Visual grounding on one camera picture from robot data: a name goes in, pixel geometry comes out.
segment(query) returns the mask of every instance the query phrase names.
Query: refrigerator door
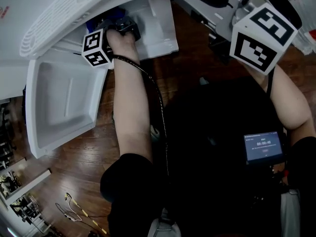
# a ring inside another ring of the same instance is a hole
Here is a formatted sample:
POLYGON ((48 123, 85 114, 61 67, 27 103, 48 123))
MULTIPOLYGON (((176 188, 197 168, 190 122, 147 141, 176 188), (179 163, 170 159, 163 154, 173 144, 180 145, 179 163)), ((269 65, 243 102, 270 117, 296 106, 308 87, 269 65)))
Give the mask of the refrigerator door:
POLYGON ((95 127, 106 74, 79 55, 52 49, 30 61, 26 124, 36 158, 95 127))

